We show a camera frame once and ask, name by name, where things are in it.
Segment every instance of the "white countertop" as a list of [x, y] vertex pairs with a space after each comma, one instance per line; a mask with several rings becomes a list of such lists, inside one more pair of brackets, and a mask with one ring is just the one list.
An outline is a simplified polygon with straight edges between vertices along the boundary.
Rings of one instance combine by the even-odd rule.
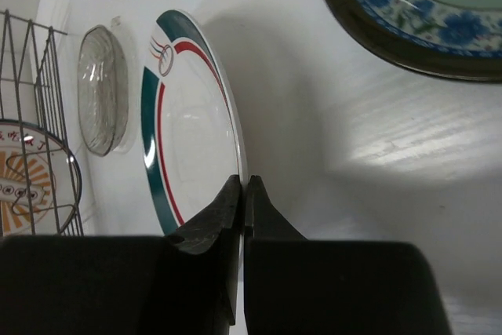
[[[394, 67], [355, 42], [324, 0], [41, 0], [38, 21], [73, 34], [73, 55], [61, 59], [75, 65], [83, 33], [120, 16], [137, 94], [152, 25], [171, 8], [191, 13], [220, 54], [249, 171], [305, 235], [336, 237], [338, 209], [354, 208], [415, 242], [442, 287], [462, 287], [459, 315], [474, 307], [461, 298], [473, 290], [483, 304], [502, 301], [502, 87]], [[75, 89], [76, 78], [64, 81]], [[129, 151], [88, 156], [97, 231], [159, 234], [130, 106]], [[486, 305], [457, 333], [481, 333], [473, 318], [497, 316]], [[483, 331], [502, 333], [493, 321]]]

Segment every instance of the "blue floral plate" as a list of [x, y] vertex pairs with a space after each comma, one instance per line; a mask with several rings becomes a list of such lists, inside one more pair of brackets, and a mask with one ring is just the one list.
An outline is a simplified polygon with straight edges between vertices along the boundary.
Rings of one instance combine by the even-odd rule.
[[326, 0], [363, 46], [404, 68], [502, 82], [502, 12], [437, 0]]

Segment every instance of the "metal wire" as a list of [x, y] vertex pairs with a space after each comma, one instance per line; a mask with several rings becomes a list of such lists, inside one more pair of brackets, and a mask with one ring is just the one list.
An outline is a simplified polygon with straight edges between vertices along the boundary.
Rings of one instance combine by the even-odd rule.
[[[53, 215], [53, 234], [57, 235], [83, 235], [82, 218], [78, 208], [80, 194], [82, 189], [82, 179], [78, 171], [77, 162], [71, 153], [68, 145], [66, 122], [64, 118], [64, 104], [61, 94], [60, 70], [57, 61], [56, 42], [54, 35], [67, 35], [62, 31], [57, 31], [52, 27], [47, 27], [35, 23], [32, 20], [26, 20], [23, 17], [10, 14], [9, 10], [0, 11], [0, 19], [3, 16], [2, 26], [2, 50], [0, 52], [0, 125], [2, 120], [6, 118], [7, 102], [12, 103], [15, 100], [17, 119], [9, 119], [9, 125], [14, 125], [18, 128], [19, 133], [12, 132], [16, 141], [20, 142], [21, 154], [13, 154], [5, 158], [5, 165], [0, 166], [0, 179], [3, 181], [12, 181], [9, 186], [9, 191], [0, 201], [0, 237], [4, 235], [4, 231], [8, 234], [27, 232], [36, 235], [40, 234], [37, 229], [37, 223], [42, 216]], [[21, 54], [15, 53], [15, 44], [13, 33], [13, 24], [20, 25], [24, 28], [24, 40]], [[43, 50], [39, 50], [37, 41], [43, 41], [45, 45]], [[33, 81], [21, 80], [21, 74], [30, 70], [29, 63], [31, 62], [31, 72], [36, 75]], [[4, 74], [7, 64], [12, 65], [12, 74]], [[7, 96], [6, 86], [14, 86], [15, 98]], [[35, 115], [36, 125], [26, 123], [27, 111], [26, 105], [23, 104], [20, 88], [26, 86], [32, 88], [33, 98], [35, 100]], [[34, 137], [30, 134], [33, 130], [40, 133], [39, 145], [34, 146]], [[0, 140], [3, 140], [3, 135], [0, 133]], [[2, 152], [2, 144], [0, 143], [0, 153]], [[56, 161], [66, 161], [65, 166], [68, 168], [70, 175], [71, 190], [67, 197], [58, 195], [58, 188], [61, 190], [63, 183], [56, 182], [56, 174], [53, 164]], [[41, 166], [46, 166], [48, 183], [44, 186], [35, 185], [35, 170], [40, 170], [42, 173], [44, 168], [39, 167], [33, 169], [31, 166], [37, 166], [40, 162]], [[41, 192], [41, 198], [45, 198], [45, 205], [40, 205], [40, 201], [35, 203], [34, 198]], [[45, 228], [47, 228], [47, 219], [45, 219]]]

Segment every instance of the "green stripe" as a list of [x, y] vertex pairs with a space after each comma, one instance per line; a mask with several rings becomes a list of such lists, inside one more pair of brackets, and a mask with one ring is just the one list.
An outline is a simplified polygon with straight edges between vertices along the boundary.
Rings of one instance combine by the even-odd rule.
[[209, 52], [209, 47], [207, 46], [206, 41], [198, 32], [194, 23], [183, 13], [176, 11], [175, 9], [166, 11], [157, 19], [157, 24], [172, 42], [182, 37], [191, 39], [199, 45], [204, 53], [206, 53], [207, 57], [213, 63], [213, 66], [216, 68], [216, 62], [213, 60], [213, 56]]
[[[144, 159], [150, 184], [151, 198], [154, 201], [158, 221], [165, 235], [178, 228], [173, 211], [166, 197], [162, 184], [162, 175], [158, 164], [158, 149], [155, 145], [155, 105], [157, 104], [158, 78], [148, 68], [143, 71], [141, 89], [141, 132], [143, 134]], [[147, 166], [147, 156], [154, 156]]]

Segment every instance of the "red stripe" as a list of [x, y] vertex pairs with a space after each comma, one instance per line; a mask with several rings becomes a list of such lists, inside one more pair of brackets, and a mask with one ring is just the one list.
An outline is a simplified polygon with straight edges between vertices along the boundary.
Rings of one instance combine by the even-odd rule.
[[218, 76], [216, 70], [213, 67], [213, 64], [209, 61], [208, 57], [204, 54], [204, 52], [200, 50], [200, 48], [197, 45], [194, 45], [192, 42], [189, 41], [178, 42], [174, 46], [174, 49], [178, 54], [181, 53], [182, 51], [192, 51], [193, 53], [199, 55], [200, 58], [206, 62], [207, 67], [209, 67], [209, 69], [213, 73], [214, 78], [218, 82], [218, 86], [220, 87], [221, 94], [223, 95], [223, 99], [225, 101], [225, 106], [227, 107], [228, 115], [230, 116], [230, 108], [228, 107], [227, 96], [225, 96], [225, 90], [223, 89], [223, 85], [221, 84], [220, 77]]
[[169, 196], [169, 200], [171, 201], [171, 206], [173, 207], [174, 214], [178, 219], [178, 223], [180, 225], [185, 224], [183, 217], [181, 217], [181, 213], [178, 210], [178, 206], [174, 201], [173, 191], [171, 190], [171, 186], [169, 185], [169, 179], [167, 178], [167, 170], [166, 163], [164, 162], [164, 148], [162, 147], [162, 134], [161, 134], [161, 114], [162, 114], [162, 101], [164, 99], [164, 90], [166, 90], [166, 86], [163, 82], [160, 83], [160, 90], [158, 91], [158, 109], [157, 109], [157, 142], [158, 142], [158, 155], [160, 157], [160, 164], [162, 167], [162, 175], [164, 176], [164, 181], [166, 182], [167, 187], [167, 195]]
[[165, 47], [165, 46], [164, 46], [164, 45], [161, 45], [160, 43], [158, 43], [157, 41], [155, 41], [155, 38], [153, 38], [153, 37], [152, 37], [151, 39], [153, 39], [153, 40], [154, 40], [155, 44], [156, 44], [158, 47], [160, 47], [161, 49], [164, 49], [164, 47]]
[[153, 56], [154, 56], [154, 58], [156, 58], [156, 59], [160, 59], [160, 56], [156, 56], [155, 54], [153, 54], [153, 52], [152, 52], [152, 51], [150, 51], [150, 54], [151, 54], [151, 55], [153, 55]]

